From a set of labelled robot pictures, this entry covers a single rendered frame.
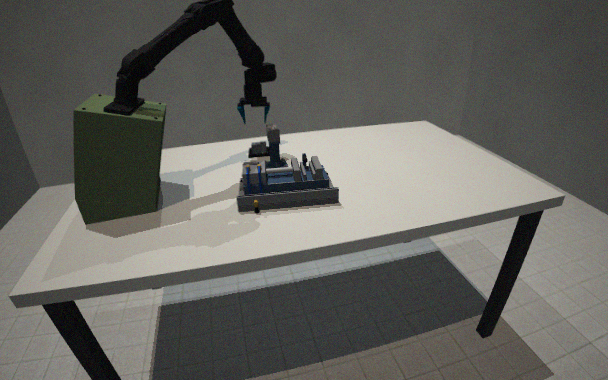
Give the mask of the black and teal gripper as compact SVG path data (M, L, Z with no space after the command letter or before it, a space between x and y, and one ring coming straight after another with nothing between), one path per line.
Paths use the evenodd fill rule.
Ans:
M266 117L270 108L270 103L267 103L267 97L261 98L260 93L260 84L254 85L254 88L251 88L251 85L245 85L246 99L240 98L240 103L238 103L238 111L243 118L245 124L245 112L244 105L250 105L245 103L251 103L251 107L263 107L264 106L264 122L266 123ZM241 104L241 105L240 105Z

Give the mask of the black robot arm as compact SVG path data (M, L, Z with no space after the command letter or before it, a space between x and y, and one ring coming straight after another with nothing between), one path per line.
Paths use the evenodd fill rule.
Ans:
M244 29L233 5L232 0L202 0L192 3L171 26L138 50L133 49L128 53L122 59L122 67L117 73L119 79L116 80L114 101L104 107L104 112L121 115L133 113L145 101L143 98L137 99L140 80L151 74L155 70L154 67L182 42L217 22L234 43L242 59L242 66L250 68L244 71L245 85L254 88L254 85L274 81L275 64L263 63L262 50ZM261 84L260 93L262 98Z

